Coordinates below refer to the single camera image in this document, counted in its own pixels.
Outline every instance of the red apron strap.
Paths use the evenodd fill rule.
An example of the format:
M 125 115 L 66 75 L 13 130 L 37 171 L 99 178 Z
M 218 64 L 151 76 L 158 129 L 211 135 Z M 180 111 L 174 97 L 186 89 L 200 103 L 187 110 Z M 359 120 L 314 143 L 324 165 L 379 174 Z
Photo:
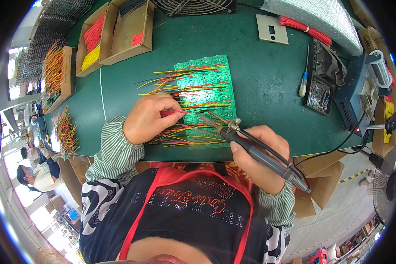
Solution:
M 119 260 L 126 259 L 130 244 L 132 243 L 133 236 L 135 235 L 136 229 L 138 227 L 139 220 L 141 219 L 142 214 L 145 209 L 145 206 L 148 203 L 149 199 L 151 198 L 151 195 L 154 193 L 155 189 L 157 187 L 182 182 L 182 181 L 187 180 L 191 177 L 196 177 L 199 175 L 206 175 L 206 176 L 216 175 L 217 177 L 221 178 L 224 182 L 226 182 L 228 185 L 230 185 L 230 186 L 234 187 L 235 189 L 237 189 L 238 191 L 240 191 L 245 196 L 245 198 L 248 200 L 248 202 L 250 204 L 251 210 L 250 210 L 249 220 L 248 220 L 248 223 L 247 223 L 245 230 L 242 234 L 241 241 L 239 242 L 238 251 L 236 253 L 235 260 L 234 260 L 233 264 L 239 264 L 241 262 L 242 256 L 245 251 L 245 246 L 247 244 L 249 227 L 251 225 L 251 217 L 253 214 L 253 206 L 254 206 L 254 203 L 253 203 L 253 200 L 251 197 L 251 193 L 249 192 L 249 190 L 245 186 L 243 186 L 241 183 L 235 181 L 233 178 L 223 177 L 220 174 L 213 172 L 213 171 L 195 170 L 195 171 L 186 173 L 182 170 L 174 169 L 172 167 L 160 168 L 158 170 L 157 174 L 155 175 L 154 181 L 152 182 L 152 184 L 147 192 L 145 202 L 144 202 L 141 210 L 139 211 L 135 221 L 133 222 L 132 226 L 130 227 L 129 232 L 126 235 L 125 241 L 123 242 L 123 245 L 121 247 L 120 254 L 119 254 Z

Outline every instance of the face mask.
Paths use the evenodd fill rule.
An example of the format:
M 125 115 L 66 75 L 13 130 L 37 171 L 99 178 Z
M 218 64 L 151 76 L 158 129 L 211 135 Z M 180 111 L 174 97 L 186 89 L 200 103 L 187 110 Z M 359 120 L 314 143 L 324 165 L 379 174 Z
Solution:
M 26 167 L 26 169 L 28 169 L 28 172 L 31 173 L 30 177 L 33 177 L 34 176 L 34 171 L 32 170 L 32 168 L 31 167 Z

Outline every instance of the bubble wrap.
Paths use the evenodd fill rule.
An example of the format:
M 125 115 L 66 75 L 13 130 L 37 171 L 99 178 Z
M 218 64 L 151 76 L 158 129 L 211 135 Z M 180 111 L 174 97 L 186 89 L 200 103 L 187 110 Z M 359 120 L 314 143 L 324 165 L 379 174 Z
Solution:
M 358 34 L 340 0 L 264 0 L 260 8 L 309 25 L 328 35 L 351 55 L 362 55 Z

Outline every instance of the lips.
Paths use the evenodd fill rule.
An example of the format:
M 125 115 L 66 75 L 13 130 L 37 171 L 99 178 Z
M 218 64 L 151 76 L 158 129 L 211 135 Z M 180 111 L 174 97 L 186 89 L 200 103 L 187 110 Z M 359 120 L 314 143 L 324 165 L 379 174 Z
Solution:
M 186 264 L 184 261 L 178 259 L 175 256 L 172 255 L 157 255 L 151 258 L 152 260 L 156 260 L 156 261 L 167 261 L 170 262 L 172 264 Z

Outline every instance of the electric fan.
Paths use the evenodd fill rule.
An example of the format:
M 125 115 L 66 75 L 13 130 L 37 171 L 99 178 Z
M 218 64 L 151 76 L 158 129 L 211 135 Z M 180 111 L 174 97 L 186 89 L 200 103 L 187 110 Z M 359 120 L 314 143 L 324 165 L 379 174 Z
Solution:
M 373 176 L 372 199 L 377 218 L 387 224 L 396 203 L 396 146 L 378 162 Z
M 169 17 L 235 13 L 236 0 L 152 0 Z

